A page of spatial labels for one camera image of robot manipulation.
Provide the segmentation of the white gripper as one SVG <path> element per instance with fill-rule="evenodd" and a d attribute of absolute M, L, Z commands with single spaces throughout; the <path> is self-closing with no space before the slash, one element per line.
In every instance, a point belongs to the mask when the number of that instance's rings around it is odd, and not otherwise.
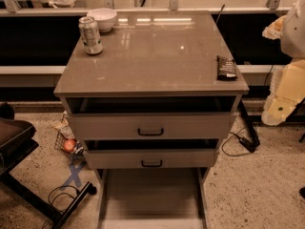
<path fill-rule="evenodd" d="M 280 39 L 285 18 L 285 15 L 278 17 L 264 29 L 262 36 L 272 40 Z M 268 126 L 285 122 L 304 98 L 305 60 L 294 59 L 283 69 L 273 72 L 270 94 L 261 115 L 262 122 Z"/>

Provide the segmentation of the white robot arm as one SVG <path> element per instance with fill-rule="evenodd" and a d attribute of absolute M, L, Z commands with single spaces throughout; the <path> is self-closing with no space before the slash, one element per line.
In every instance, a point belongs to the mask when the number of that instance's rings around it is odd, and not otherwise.
<path fill-rule="evenodd" d="M 285 122 L 305 98 L 305 0 L 297 0 L 286 15 L 266 27 L 262 35 L 279 39 L 282 52 L 292 58 L 283 69 L 273 72 L 270 94 L 261 115 L 265 125 L 277 126 Z"/>

